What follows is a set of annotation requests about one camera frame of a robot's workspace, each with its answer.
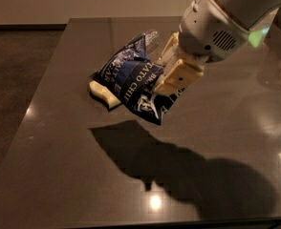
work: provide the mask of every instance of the dark object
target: dark object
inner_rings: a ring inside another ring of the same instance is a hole
[[[153,93],[153,87],[163,67],[152,63],[146,55],[145,33],[120,49],[94,76],[108,88],[133,114],[158,125],[184,90],[163,96]]]

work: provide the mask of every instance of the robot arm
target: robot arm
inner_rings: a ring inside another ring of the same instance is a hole
[[[204,64],[225,60],[244,45],[251,29],[281,0],[194,0],[179,32],[169,39],[158,63],[165,66],[155,92],[170,95],[204,73]]]

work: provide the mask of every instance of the blue chip bag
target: blue chip bag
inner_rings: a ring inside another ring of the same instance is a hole
[[[146,54],[146,33],[120,49],[95,74],[94,80],[105,86],[133,114],[157,125],[184,89],[170,96],[153,93],[163,66],[151,62]]]

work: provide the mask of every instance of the green light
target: green light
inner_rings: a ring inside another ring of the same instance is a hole
[[[258,48],[268,31],[269,28],[263,28],[262,30],[251,32],[249,35],[249,43],[251,46],[253,48]]]

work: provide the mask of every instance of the table surface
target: table surface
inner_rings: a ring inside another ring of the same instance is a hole
[[[281,219],[281,31],[205,66],[162,126],[108,112],[89,75],[179,17],[71,19],[0,168],[0,228]]]

